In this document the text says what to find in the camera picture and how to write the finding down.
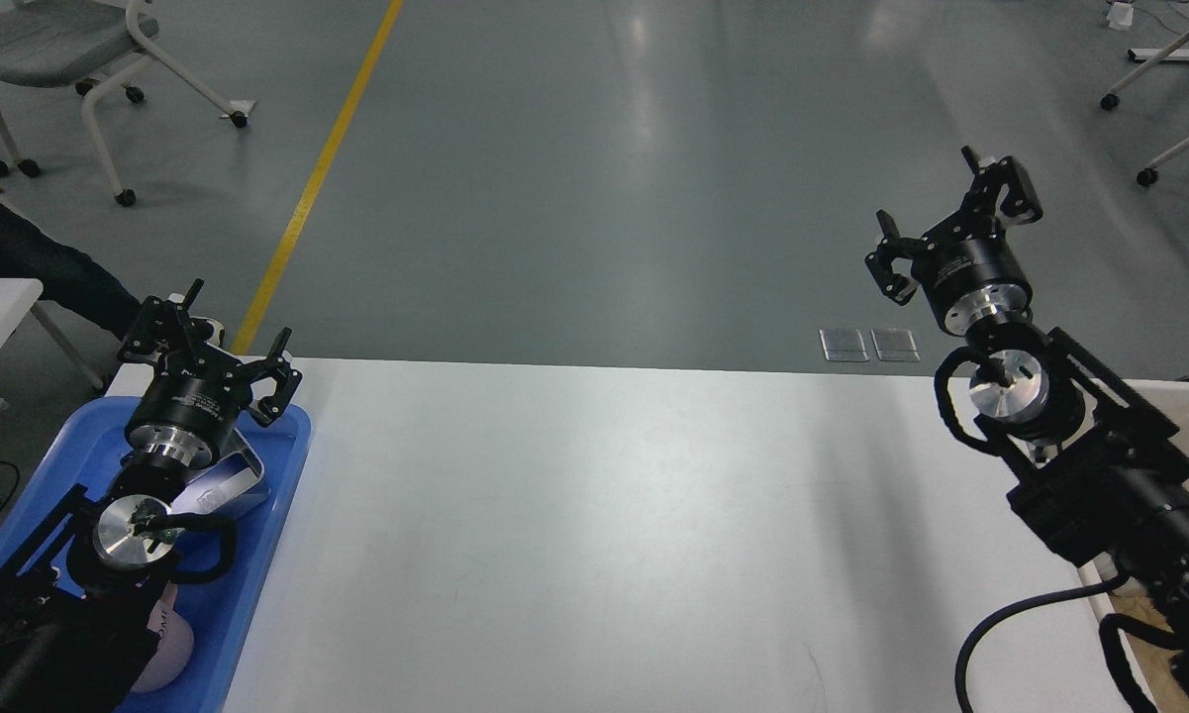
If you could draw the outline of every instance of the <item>jeans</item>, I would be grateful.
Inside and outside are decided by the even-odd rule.
[[[0,203],[0,278],[33,278],[51,299],[121,342],[140,302],[86,253],[55,242]]]

